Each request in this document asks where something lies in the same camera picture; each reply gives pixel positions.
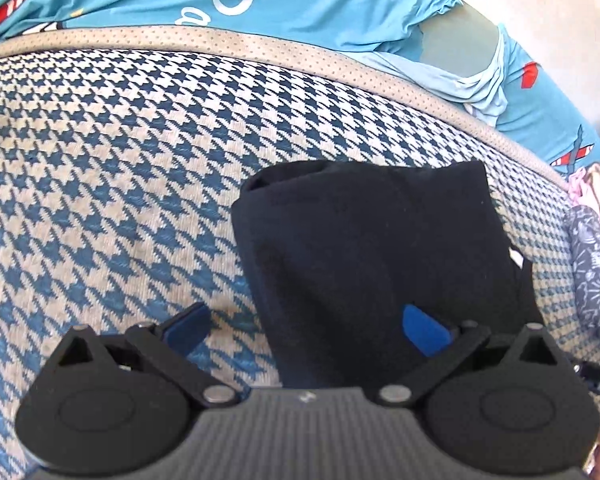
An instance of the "black folded cloth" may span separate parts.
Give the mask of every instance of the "black folded cloth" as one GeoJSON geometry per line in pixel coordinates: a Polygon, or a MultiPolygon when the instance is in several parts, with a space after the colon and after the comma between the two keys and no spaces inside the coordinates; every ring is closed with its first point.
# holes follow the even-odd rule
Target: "black folded cloth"
{"type": "Polygon", "coordinates": [[[280,164],[244,183],[232,221],[287,387],[376,388],[417,367],[407,304],[494,332],[542,322],[531,263],[510,256],[481,162],[280,164]]]}

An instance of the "black device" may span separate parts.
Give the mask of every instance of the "black device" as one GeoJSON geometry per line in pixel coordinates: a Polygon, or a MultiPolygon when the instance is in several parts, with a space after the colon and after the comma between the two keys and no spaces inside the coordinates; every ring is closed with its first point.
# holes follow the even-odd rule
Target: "black device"
{"type": "Polygon", "coordinates": [[[540,324],[509,336],[466,322],[378,391],[246,398],[187,361],[209,329],[198,303],[124,335],[69,330],[16,415],[29,477],[576,480],[598,434],[600,367],[571,362],[540,324]]]}

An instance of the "pink cloth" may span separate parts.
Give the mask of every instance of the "pink cloth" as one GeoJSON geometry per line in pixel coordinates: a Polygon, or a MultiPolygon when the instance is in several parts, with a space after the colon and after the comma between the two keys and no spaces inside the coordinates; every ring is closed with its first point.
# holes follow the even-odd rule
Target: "pink cloth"
{"type": "Polygon", "coordinates": [[[569,176],[569,189],[567,192],[569,193],[569,198],[573,205],[587,205],[592,208],[600,218],[600,206],[598,205],[596,195],[593,193],[591,186],[584,180],[586,174],[586,168],[580,168],[571,173],[569,176]]]}

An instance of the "metal screw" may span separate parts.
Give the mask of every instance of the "metal screw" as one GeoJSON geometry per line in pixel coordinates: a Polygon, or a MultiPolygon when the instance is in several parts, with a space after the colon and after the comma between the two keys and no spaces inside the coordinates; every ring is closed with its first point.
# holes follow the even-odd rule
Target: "metal screw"
{"type": "Polygon", "coordinates": [[[202,396],[205,397],[206,402],[212,404],[224,404],[230,400],[234,400],[235,391],[224,384],[217,384],[216,386],[209,386],[202,392],[202,396]]]}
{"type": "Polygon", "coordinates": [[[318,396],[316,394],[314,394],[313,392],[302,392],[298,396],[298,399],[300,399],[300,402],[304,402],[305,404],[308,402],[314,402],[314,400],[317,398],[318,398],[318,396]]]}
{"type": "Polygon", "coordinates": [[[411,398],[411,390],[401,384],[388,384],[380,390],[380,398],[384,402],[399,404],[411,398]]]}

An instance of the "houndstooth patterned surface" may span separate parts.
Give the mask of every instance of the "houndstooth patterned surface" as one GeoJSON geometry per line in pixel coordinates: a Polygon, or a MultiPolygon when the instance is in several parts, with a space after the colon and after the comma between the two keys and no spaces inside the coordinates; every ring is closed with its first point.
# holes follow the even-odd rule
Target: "houndstooth patterned surface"
{"type": "Polygon", "coordinates": [[[190,357],[275,384],[230,227],[241,181],[302,158],[440,167],[483,160],[507,233],[534,261],[558,342],[600,358],[573,303],[566,195],[412,108],[315,76],[202,54],[59,51],[0,60],[0,478],[22,473],[18,400],[72,325],[124,330],[197,300],[190,357]]]}

